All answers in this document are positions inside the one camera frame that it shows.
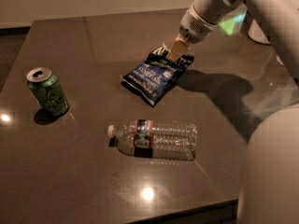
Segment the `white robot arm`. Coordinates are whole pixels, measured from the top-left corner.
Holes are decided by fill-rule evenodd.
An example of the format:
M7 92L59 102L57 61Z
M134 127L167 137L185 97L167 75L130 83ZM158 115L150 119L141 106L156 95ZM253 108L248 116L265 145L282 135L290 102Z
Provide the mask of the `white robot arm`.
M249 140L237 224L299 224L299 0L194 0L170 57L204 40L241 4L277 55L277 67L262 69L260 77L287 106L264 119Z

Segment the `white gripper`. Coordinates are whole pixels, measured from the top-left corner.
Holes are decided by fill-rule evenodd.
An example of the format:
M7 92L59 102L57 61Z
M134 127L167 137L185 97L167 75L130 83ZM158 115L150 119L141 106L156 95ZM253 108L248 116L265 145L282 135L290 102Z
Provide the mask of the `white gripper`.
M196 44L203 41L215 29L217 23L218 15L214 8L190 6L182 17L179 26L180 36L185 41L177 37L166 58L171 62L177 61L190 49L188 43Z

